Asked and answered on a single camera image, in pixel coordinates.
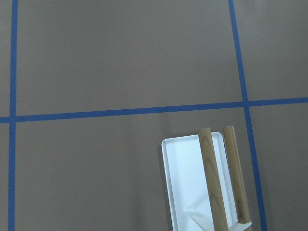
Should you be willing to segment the white rack with wooden bars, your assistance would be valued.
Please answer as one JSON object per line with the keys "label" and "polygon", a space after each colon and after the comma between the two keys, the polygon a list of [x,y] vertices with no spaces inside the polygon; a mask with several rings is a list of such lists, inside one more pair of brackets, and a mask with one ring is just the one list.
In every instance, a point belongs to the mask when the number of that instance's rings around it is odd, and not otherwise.
{"label": "white rack with wooden bars", "polygon": [[234,127],[203,128],[161,147],[173,230],[251,230]]}

